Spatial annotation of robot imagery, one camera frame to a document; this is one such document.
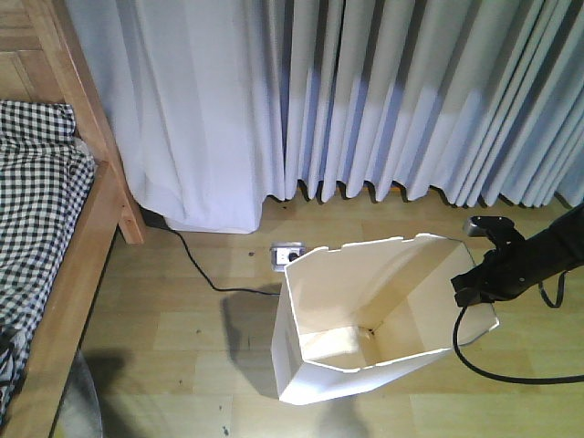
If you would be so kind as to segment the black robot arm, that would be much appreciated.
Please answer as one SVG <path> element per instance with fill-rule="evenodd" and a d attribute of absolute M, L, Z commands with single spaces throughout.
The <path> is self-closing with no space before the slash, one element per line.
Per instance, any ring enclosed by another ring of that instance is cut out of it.
<path fill-rule="evenodd" d="M 581 204 L 529 238 L 503 216 L 472 216 L 464 230 L 488 238 L 495 247 L 481 264 L 451 279 L 460 308 L 515 299 L 533 285 L 583 265 Z"/>

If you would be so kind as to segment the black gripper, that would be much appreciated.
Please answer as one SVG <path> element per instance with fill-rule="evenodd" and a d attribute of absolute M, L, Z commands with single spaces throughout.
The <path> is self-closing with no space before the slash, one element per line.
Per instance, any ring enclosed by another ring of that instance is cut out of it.
<path fill-rule="evenodd" d="M 479 271 L 472 269 L 451 279 L 459 308 L 513 300 L 536 283 L 527 265 L 526 243 L 491 250 L 485 254 Z"/>

